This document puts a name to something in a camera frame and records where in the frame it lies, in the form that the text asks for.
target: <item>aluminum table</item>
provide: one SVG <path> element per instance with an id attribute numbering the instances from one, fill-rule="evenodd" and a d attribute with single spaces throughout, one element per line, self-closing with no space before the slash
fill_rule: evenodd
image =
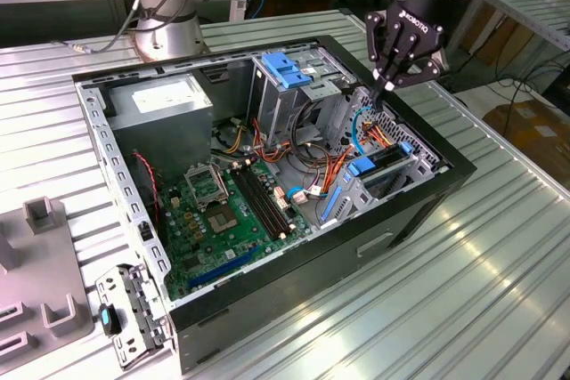
<path id="1" fill-rule="evenodd" d="M 213 51 L 331 34 L 367 61 L 363 24 L 336 11 L 203 30 Z M 127 38 L 91 56 L 49 44 L 0 50 L 0 210 L 43 195 L 65 204 L 94 316 L 95 279 L 134 255 L 69 76 L 137 62 Z M 565 371 L 568 191 L 439 85 L 401 96 L 476 165 L 475 174 L 410 240 L 200 365 L 191 378 L 555 379 Z M 176 361 L 164 350 L 121 372 L 97 321 L 88 337 L 3 380 L 179 378 Z"/>

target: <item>metal bracket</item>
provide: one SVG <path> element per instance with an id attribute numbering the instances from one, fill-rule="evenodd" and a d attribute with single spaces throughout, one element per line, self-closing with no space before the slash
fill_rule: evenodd
<path id="1" fill-rule="evenodd" d="M 144 265 L 119 265 L 95 281 L 102 303 L 113 306 L 120 333 L 112 338 L 122 369 L 151 356 L 172 338 L 159 291 Z"/>

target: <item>label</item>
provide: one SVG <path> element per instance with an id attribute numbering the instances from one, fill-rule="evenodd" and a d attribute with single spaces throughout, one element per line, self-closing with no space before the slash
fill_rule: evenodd
<path id="1" fill-rule="evenodd" d="M 133 93 L 133 101 L 141 113 L 184 104 L 196 100 L 196 93 L 186 82 L 157 86 Z"/>
<path id="2" fill-rule="evenodd" d="M 543 137 L 558 137 L 558 134 L 547 125 L 535 126 L 534 129 L 536 129 Z"/>
<path id="3" fill-rule="evenodd" d="M 536 114 L 527 107 L 517 107 L 517 112 L 520 116 L 524 117 L 525 119 L 532 119 L 536 117 Z"/>

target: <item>yellow wire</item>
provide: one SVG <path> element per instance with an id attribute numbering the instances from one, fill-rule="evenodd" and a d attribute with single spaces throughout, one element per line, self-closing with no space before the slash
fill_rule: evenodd
<path id="1" fill-rule="evenodd" d="M 238 136 L 235 139 L 235 143 L 228 150 L 225 151 L 226 153 L 232 154 L 234 151 L 236 151 L 239 148 L 242 130 L 243 128 L 240 126 L 240 130 L 238 131 Z"/>

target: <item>blue pcie slot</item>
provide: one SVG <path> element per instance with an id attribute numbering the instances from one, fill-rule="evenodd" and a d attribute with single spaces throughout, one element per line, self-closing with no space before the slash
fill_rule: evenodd
<path id="1" fill-rule="evenodd" d="M 197 287 L 198 285 L 203 285 L 212 279 L 219 278 L 220 276 L 224 275 L 228 271 L 232 271 L 233 269 L 236 269 L 238 267 L 243 266 L 244 264 L 249 263 L 251 261 L 252 255 L 256 251 L 258 251 L 259 248 L 260 247 L 255 247 L 253 249 L 250 249 L 246 254 L 240 255 L 239 257 L 234 258 L 233 260 L 229 261 L 228 263 L 222 264 L 221 266 L 216 267 L 212 271 L 209 271 L 207 273 L 199 275 L 198 277 L 196 277 L 194 279 L 190 279 L 188 281 L 188 288 L 192 289 L 193 287 Z"/>

